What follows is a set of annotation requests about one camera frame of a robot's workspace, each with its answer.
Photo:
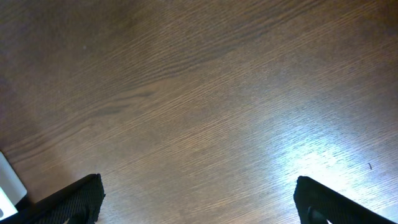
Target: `brown wooden surface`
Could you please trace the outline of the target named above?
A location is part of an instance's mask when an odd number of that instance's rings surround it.
[[[100,223],[298,223],[309,175],[395,219],[397,1],[0,6],[0,147],[35,201],[101,173]]]

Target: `wood grain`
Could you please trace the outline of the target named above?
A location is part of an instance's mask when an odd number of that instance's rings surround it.
[[[398,221],[397,1],[0,8],[0,148],[35,201],[101,173],[99,223],[299,223],[309,175]]]

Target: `white object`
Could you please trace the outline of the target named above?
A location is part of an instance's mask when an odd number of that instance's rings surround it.
[[[2,191],[4,191],[6,197],[11,201],[13,205],[16,205],[23,197],[25,197],[27,193],[26,188],[19,180],[17,174],[14,172],[14,170],[1,152],[0,188],[2,188]]]
[[[11,201],[7,198],[7,195],[4,193],[2,188],[0,187],[0,221],[10,217],[11,215],[17,213],[18,211],[11,203]]]

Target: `black textured object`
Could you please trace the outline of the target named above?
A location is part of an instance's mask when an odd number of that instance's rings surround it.
[[[104,188],[99,174],[90,174],[1,224],[92,224],[98,220]]]
[[[298,177],[294,202],[302,224],[395,224],[309,177]]]

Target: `wooden table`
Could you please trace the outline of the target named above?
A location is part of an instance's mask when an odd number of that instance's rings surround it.
[[[33,200],[100,173],[99,223],[298,223],[308,175],[398,221],[398,1],[0,8],[0,148]]]

